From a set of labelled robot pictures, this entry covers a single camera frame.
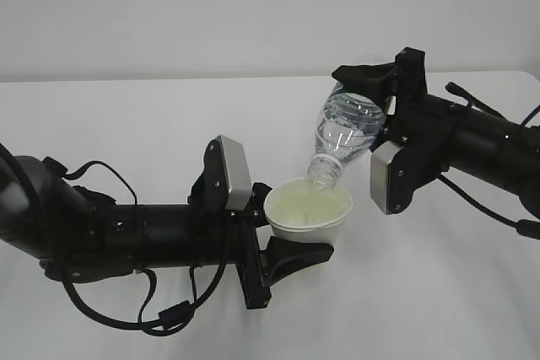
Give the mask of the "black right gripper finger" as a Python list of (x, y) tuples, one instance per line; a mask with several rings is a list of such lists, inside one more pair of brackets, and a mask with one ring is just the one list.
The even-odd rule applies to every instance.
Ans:
[(342, 65), (332, 72), (334, 94), (357, 94), (373, 103), (386, 103), (392, 95), (398, 67), (395, 62), (379, 65)]

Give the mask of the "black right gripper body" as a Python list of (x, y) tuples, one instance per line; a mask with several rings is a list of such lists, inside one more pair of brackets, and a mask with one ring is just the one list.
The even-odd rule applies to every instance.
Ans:
[(457, 129), (451, 102), (428, 93), (424, 51), (406, 47), (392, 65), (395, 110), (370, 151), (377, 155), (389, 142), (397, 149), (391, 161), (394, 171), (402, 171), (407, 179), (435, 179), (449, 169), (449, 148)]

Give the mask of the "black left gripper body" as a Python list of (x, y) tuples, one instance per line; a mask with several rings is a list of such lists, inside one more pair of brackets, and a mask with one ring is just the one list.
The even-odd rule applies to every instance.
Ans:
[(244, 210), (232, 212), (230, 216), (233, 226), (231, 254), (247, 309), (265, 309), (270, 301), (270, 287), (265, 281), (257, 237), (257, 230), (268, 225), (262, 207), (266, 194), (264, 191), (258, 196), (252, 191)]

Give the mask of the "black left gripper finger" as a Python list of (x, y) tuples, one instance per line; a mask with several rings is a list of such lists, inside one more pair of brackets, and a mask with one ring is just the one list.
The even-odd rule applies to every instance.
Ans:
[(272, 188), (262, 182), (255, 182), (252, 186), (251, 205), (255, 225), (268, 225), (264, 203)]
[(271, 287), (298, 271), (325, 263), (333, 253), (331, 244), (294, 242), (272, 236), (261, 252), (264, 285)]

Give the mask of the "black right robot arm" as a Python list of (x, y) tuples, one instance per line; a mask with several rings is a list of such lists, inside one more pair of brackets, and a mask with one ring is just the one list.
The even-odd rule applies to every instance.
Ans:
[(455, 83), (460, 105), (429, 94), (425, 53), (405, 48), (394, 62), (342, 65), (333, 73), (346, 93), (385, 109), (396, 103), (371, 146), (370, 197), (385, 214), (404, 211), (420, 187), (450, 168), (518, 196), (539, 215), (539, 129), (505, 119)]

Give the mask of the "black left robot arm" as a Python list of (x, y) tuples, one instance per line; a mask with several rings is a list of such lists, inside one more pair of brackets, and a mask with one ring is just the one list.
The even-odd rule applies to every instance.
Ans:
[(273, 284), (333, 253), (327, 243), (277, 237), (260, 248), (257, 230), (267, 224), (262, 205), (269, 188), (251, 181), (243, 147), (227, 137), (207, 145), (202, 173), (184, 204), (119, 204), (79, 185), (84, 173), (69, 172), (52, 158), (1, 152), (1, 238), (35, 257), (54, 281), (233, 265), (246, 307), (263, 309)]

